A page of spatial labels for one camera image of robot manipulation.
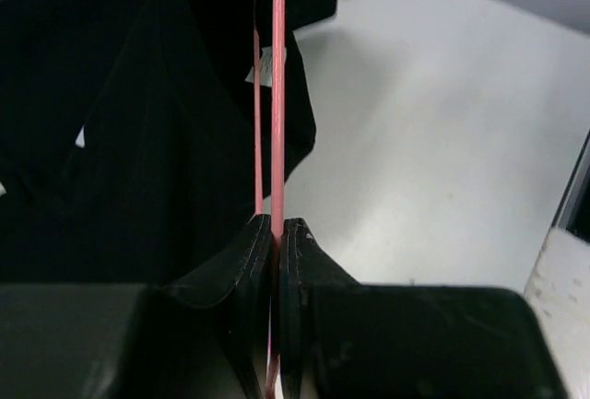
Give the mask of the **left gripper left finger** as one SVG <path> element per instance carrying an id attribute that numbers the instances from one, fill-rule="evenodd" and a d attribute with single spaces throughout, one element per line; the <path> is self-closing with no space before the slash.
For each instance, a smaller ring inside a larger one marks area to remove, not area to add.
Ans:
<path id="1" fill-rule="evenodd" d="M 261 398 L 270 301 L 270 217 L 159 289 L 146 320 L 148 398 Z"/>

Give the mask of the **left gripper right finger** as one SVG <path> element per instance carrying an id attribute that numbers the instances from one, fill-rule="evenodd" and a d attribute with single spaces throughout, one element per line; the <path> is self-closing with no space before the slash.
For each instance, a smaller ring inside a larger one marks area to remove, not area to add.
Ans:
<path id="1" fill-rule="evenodd" d="M 310 290 L 358 283 L 322 250 L 304 219 L 285 221 L 277 273 L 277 341 L 285 398 L 301 397 L 304 366 L 312 346 Z"/>

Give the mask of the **black t shirt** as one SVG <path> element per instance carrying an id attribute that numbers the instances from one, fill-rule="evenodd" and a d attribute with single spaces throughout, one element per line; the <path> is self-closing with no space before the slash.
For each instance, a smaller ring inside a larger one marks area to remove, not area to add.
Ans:
<path id="1" fill-rule="evenodd" d="M 1 278 L 166 284 L 254 211 L 272 0 L 1 1 Z"/>

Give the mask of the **pink plastic hanger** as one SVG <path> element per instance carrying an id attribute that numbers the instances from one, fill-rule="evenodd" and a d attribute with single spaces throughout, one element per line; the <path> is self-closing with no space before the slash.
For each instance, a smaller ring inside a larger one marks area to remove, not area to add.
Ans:
<path id="1" fill-rule="evenodd" d="M 263 209 L 263 148 L 261 126 L 261 46 L 254 8 L 254 210 Z M 272 109 L 271 109 L 271 297 L 265 398 L 276 398 L 280 369 L 278 274 L 284 232 L 285 189 L 285 24 L 286 0 L 272 0 Z"/>

